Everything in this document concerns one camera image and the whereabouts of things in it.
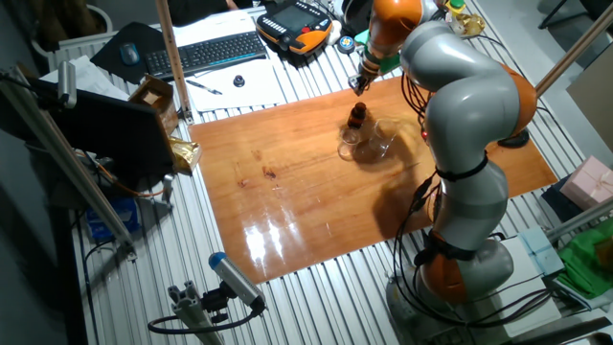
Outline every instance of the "keyboard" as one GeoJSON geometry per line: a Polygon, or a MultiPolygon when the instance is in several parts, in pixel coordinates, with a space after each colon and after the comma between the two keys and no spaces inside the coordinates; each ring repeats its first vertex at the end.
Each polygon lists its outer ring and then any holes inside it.
{"type": "MultiPolygon", "coordinates": [[[[266,58],[266,49],[256,32],[232,34],[179,47],[183,73],[195,73],[232,66],[253,58],[266,58]]],[[[149,73],[163,81],[172,80],[170,60],[166,51],[145,55],[149,73]]]]}

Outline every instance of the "green object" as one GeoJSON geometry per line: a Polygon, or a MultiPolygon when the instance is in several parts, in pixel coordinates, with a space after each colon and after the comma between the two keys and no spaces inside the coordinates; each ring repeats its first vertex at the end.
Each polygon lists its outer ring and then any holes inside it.
{"type": "MultiPolygon", "coordinates": [[[[366,43],[368,43],[369,38],[369,31],[365,30],[360,34],[356,35],[353,40],[355,40],[356,43],[363,45],[365,50],[368,50],[368,46],[366,45],[366,43]]],[[[400,54],[396,54],[393,57],[384,58],[379,66],[379,74],[381,76],[392,72],[394,69],[400,66],[400,54]]]]}
{"type": "Polygon", "coordinates": [[[613,288],[613,274],[604,271],[594,244],[613,236],[613,219],[578,234],[558,255],[566,270],[557,277],[565,286],[586,299],[596,298],[613,288]]]}
{"type": "Polygon", "coordinates": [[[450,0],[449,4],[454,9],[460,9],[464,5],[464,0],[450,0]]]}

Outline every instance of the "wooden board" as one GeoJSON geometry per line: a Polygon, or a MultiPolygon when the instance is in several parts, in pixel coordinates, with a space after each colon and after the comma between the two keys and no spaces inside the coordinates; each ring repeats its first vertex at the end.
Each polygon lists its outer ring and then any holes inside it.
{"type": "MultiPolygon", "coordinates": [[[[225,251],[256,283],[392,238],[415,188],[434,171],[399,78],[374,83],[359,99],[345,90],[190,132],[203,149],[199,164],[225,251]],[[368,142],[355,161],[338,156],[339,130],[356,102],[375,119],[402,122],[382,160],[372,159],[368,142]]],[[[511,196],[556,182],[532,142],[488,152],[511,196]]],[[[429,223],[422,213],[408,228],[429,223]]]]}

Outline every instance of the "brown bottle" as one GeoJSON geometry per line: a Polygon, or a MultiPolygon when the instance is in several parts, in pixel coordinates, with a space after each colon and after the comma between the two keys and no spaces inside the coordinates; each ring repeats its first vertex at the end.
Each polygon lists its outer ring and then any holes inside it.
{"type": "Polygon", "coordinates": [[[347,126],[355,129],[360,129],[366,119],[366,105],[362,102],[356,103],[347,120],[347,126]]]}

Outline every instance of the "person's hand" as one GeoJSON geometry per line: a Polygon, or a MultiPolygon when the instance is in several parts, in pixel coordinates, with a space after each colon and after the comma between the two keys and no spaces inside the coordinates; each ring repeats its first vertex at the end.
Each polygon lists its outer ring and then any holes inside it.
{"type": "Polygon", "coordinates": [[[230,10],[230,11],[238,10],[238,6],[237,6],[237,4],[234,3],[234,1],[226,0],[226,3],[228,4],[228,10],[230,10]]]}

